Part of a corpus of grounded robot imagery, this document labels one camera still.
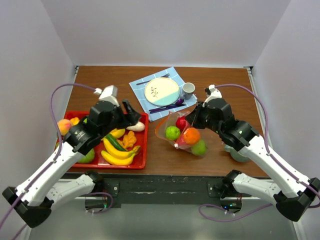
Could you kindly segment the white radish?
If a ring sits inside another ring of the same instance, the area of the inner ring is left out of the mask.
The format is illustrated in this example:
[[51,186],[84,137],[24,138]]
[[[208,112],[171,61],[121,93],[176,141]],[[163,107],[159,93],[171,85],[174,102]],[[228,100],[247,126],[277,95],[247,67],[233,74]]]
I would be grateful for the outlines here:
[[145,124],[138,121],[135,125],[128,126],[126,129],[133,132],[143,132],[145,130]]

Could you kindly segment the red pomegranate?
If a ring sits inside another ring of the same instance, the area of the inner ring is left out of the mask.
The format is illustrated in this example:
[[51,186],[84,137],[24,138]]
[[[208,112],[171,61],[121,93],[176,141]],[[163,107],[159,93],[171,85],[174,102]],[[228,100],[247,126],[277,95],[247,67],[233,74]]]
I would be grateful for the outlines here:
[[175,122],[175,126],[181,131],[183,132],[183,130],[188,126],[188,122],[186,121],[186,117],[185,116],[181,116],[179,117],[176,122]]

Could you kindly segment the orange fruit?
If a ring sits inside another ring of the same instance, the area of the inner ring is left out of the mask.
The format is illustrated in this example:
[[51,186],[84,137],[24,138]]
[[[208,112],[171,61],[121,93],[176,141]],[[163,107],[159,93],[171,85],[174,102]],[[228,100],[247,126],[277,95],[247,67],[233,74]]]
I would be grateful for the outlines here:
[[191,145],[191,146],[195,145],[199,142],[200,139],[201,139],[201,134],[194,127],[189,127],[183,133],[183,140],[187,145]]

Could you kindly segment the red apple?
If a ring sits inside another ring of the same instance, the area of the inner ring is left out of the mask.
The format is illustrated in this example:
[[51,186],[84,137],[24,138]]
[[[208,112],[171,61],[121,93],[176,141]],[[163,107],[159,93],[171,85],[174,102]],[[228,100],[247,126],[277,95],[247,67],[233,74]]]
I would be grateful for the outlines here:
[[191,147],[189,144],[185,142],[183,136],[179,137],[179,139],[176,140],[174,146],[176,149],[181,149],[181,150],[186,150]]

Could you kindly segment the green lime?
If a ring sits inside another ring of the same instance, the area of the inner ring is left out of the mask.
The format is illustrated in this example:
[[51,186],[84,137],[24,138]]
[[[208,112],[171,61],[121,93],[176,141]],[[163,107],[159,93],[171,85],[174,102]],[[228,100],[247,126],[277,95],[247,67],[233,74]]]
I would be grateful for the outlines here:
[[181,134],[181,131],[176,126],[169,126],[165,130],[165,137],[168,140],[176,141],[178,139],[178,137],[180,136],[180,134]]
[[207,152],[208,148],[206,142],[200,139],[195,145],[191,147],[191,153],[195,156],[203,156]]

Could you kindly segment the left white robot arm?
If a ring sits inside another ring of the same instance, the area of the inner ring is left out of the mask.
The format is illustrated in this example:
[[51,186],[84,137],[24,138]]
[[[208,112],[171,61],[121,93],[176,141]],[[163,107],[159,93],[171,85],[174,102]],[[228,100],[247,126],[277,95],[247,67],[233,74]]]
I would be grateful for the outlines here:
[[93,171],[82,174],[63,188],[54,188],[54,185],[110,131],[125,129],[139,122],[141,115],[129,101],[125,99],[122,103],[125,112],[115,102],[98,101],[87,116],[69,129],[58,148],[31,177],[19,186],[7,187],[3,191],[10,208],[27,226],[39,226],[54,208],[65,202],[82,195],[99,196],[103,192],[104,180]]

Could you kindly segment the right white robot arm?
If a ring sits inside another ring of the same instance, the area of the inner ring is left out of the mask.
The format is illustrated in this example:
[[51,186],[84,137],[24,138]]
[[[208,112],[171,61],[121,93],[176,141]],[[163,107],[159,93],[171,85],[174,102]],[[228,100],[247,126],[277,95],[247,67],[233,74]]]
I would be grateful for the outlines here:
[[308,178],[271,150],[264,138],[248,122],[235,119],[231,106],[222,98],[199,102],[186,116],[196,129],[217,133],[226,145],[256,163],[272,182],[250,177],[232,170],[222,180],[223,192],[230,197],[237,193],[267,201],[287,219],[297,222],[312,207],[320,191],[318,178]]

